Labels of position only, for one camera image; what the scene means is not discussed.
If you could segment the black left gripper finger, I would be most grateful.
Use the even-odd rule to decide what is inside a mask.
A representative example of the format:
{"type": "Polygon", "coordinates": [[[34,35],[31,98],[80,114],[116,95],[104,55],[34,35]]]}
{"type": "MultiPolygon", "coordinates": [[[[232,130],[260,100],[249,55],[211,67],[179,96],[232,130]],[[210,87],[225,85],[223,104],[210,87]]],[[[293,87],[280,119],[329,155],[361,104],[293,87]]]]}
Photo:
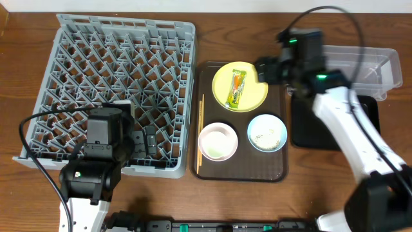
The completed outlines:
{"type": "Polygon", "coordinates": [[[145,135],[145,149],[146,156],[156,155],[157,153],[157,141],[156,141],[156,129],[154,126],[146,126],[144,128],[145,135]]]}
{"type": "Polygon", "coordinates": [[[134,152],[132,154],[133,159],[145,158],[145,143],[144,143],[144,133],[143,131],[134,131],[132,133],[133,140],[135,143],[134,152]]]}

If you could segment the green snack wrapper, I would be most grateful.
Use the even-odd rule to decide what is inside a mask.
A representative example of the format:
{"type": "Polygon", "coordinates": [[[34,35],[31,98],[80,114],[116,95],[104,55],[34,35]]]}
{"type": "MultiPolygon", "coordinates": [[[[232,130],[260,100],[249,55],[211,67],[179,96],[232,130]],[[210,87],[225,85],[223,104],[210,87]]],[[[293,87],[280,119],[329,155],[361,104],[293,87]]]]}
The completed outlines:
{"type": "Polygon", "coordinates": [[[227,100],[225,102],[226,108],[232,108],[232,109],[238,108],[239,100],[243,93],[246,76],[247,76],[246,71],[233,69],[232,82],[230,84],[230,91],[229,91],[227,100]]]}

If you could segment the light blue bowl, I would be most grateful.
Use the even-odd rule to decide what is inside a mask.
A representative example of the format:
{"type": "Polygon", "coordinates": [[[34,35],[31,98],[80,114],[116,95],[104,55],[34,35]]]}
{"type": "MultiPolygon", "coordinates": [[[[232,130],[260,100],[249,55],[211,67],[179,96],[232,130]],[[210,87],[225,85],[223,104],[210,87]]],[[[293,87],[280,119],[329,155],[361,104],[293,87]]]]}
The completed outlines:
{"type": "Polygon", "coordinates": [[[272,153],[286,144],[288,132],[284,122],[275,115],[261,114],[248,124],[247,137],[255,149],[272,153]]]}

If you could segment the white cup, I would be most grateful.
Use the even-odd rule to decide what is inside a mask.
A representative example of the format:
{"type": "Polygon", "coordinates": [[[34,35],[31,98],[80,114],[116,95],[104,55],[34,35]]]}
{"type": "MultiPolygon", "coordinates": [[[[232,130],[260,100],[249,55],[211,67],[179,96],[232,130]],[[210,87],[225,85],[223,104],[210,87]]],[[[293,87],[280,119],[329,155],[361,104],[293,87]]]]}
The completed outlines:
{"type": "Polygon", "coordinates": [[[203,149],[205,154],[211,159],[220,159],[229,153],[228,139],[226,135],[219,131],[212,131],[204,137],[203,149]]]}

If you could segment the rice food waste pile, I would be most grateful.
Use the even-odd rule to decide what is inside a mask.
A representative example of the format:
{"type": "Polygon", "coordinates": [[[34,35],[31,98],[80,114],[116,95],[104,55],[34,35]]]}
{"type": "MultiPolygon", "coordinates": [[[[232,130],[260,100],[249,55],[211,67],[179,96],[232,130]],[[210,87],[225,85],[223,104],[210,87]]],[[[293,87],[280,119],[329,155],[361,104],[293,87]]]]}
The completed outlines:
{"type": "Polygon", "coordinates": [[[258,149],[271,151],[279,146],[281,134],[275,129],[256,130],[251,135],[251,139],[258,149]]]}

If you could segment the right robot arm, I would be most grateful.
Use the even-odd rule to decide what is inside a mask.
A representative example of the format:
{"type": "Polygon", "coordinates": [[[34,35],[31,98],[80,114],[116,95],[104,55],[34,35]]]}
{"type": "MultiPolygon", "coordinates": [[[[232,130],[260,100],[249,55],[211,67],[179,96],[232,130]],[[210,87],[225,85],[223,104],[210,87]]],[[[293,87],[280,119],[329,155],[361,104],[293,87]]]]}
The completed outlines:
{"type": "Polygon", "coordinates": [[[344,208],[317,218],[319,231],[397,231],[411,226],[411,168],[382,139],[351,81],[327,70],[320,30],[283,30],[278,57],[256,64],[258,79],[290,84],[344,153],[357,187],[344,208]]]}

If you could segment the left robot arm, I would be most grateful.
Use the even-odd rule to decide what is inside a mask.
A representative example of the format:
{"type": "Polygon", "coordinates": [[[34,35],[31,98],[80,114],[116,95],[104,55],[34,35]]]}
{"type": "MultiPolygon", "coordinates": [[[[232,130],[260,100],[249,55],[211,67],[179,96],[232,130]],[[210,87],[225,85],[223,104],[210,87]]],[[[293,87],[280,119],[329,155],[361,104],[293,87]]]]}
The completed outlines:
{"type": "Polygon", "coordinates": [[[138,217],[115,213],[104,224],[122,168],[146,155],[151,132],[136,131],[135,105],[129,100],[104,103],[90,111],[86,140],[75,147],[60,172],[60,231],[143,231],[138,217]]]}

